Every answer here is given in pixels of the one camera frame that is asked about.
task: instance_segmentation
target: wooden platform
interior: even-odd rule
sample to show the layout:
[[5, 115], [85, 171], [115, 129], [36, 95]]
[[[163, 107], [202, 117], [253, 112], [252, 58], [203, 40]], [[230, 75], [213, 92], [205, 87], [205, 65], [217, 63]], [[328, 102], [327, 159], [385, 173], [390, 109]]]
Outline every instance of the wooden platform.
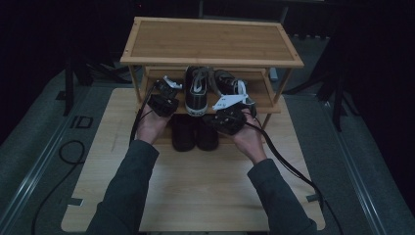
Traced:
[[[85, 231], [102, 201], [128, 148], [135, 118], [134, 97], [132, 88], [114, 90], [72, 195], [83, 203], [68, 206], [62, 221], [65, 231]], [[288, 162], [308, 176], [283, 98], [280, 107], [281, 114], [271, 118], [267, 132]], [[266, 214], [247, 177], [252, 163], [235, 146], [220, 145], [212, 152], [195, 148], [185, 153], [175, 152], [169, 144], [156, 148], [161, 154], [150, 181], [141, 231], [268, 230]], [[308, 216], [323, 229], [325, 221], [318, 203], [306, 199], [314, 194], [313, 189], [277, 165]]]

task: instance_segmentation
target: person's right hand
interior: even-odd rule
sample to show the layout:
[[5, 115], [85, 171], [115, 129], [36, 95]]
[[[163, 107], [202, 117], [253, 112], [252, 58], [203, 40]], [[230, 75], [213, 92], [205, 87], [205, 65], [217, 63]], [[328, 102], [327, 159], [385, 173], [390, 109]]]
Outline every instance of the person's right hand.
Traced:
[[[250, 113], [250, 110], [243, 109], [247, 122], [259, 127], [259, 123]], [[265, 151], [262, 146], [261, 134], [251, 126], [245, 125], [238, 133], [230, 136], [236, 147], [245, 154], [254, 165], [266, 160]]]

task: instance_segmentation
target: person's left hand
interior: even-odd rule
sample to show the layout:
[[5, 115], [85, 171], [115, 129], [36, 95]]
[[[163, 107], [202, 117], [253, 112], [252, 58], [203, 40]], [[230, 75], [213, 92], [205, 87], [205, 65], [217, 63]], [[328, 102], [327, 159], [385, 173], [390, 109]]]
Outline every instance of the person's left hand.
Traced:
[[141, 117], [142, 119], [138, 123], [137, 131], [135, 133], [135, 139], [145, 141], [149, 144], [154, 144], [154, 142], [162, 135], [165, 126], [171, 118], [159, 117], [148, 105], [144, 107]]

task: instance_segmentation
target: wooden board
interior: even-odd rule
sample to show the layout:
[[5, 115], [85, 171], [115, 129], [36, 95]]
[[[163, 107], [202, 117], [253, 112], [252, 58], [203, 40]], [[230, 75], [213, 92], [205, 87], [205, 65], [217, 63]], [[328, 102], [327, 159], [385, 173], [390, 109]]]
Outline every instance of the wooden board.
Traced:
[[[279, 152], [308, 176], [300, 145], [284, 99], [282, 114], [274, 115], [267, 132]], [[82, 206], [68, 206], [62, 221], [65, 231], [85, 231], [96, 206], [114, 177], [128, 146], [135, 118], [132, 88], [115, 89], [74, 189]], [[197, 148], [178, 153], [170, 145], [156, 145], [160, 156], [150, 181], [142, 231], [266, 231], [266, 214], [246, 176], [251, 161], [233, 145], [212, 152]], [[271, 153], [266, 147], [268, 157]], [[278, 164], [306, 213], [323, 229], [325, 221], [317, 202], [305, 198], [312, 188]]]
[[126, 65], [302, 68], [280, 23], [135, 18]]

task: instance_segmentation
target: shelf leg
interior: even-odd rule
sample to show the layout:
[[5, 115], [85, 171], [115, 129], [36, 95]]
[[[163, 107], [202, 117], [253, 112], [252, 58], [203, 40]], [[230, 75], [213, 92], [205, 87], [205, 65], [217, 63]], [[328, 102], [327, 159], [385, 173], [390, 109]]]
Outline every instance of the shelf leg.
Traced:
[[134, 66], [128, 66], [128, 69], [131, 73], [131, 78], [132, 78], [131, 80], [132, 80], [132, 84], [134, 85], [134, 90], [135, 90], [135, 95], [137, 97], [137, 101], [138, 101], [138, 103], [141, 103], [142, 100], [141, 100], [141, 96], [140, 96], [140, 87], [138, 85], [138, 79], [137, 79], [137, 75], [135, 73]]
[[263, 121], [263, 124], [262, 124], [262, 129], [265, 129], [266, 125], [269, 122], [269, 119], [271, 118], [271, 115], [272, 114], [266, 114], [265, 120]]
[[291, 73], [293, 73], [293, 69], [286, 69], [283, 78], [281, 79], [280, 86], [278, 87], [278, 90], [275, 92], [274, 96], [274, 104], [277, 104], [278, 99], [280, 98], [281, 94], [284, 91], [284, 87], [287, 84], [288, 79], [291, 76]]

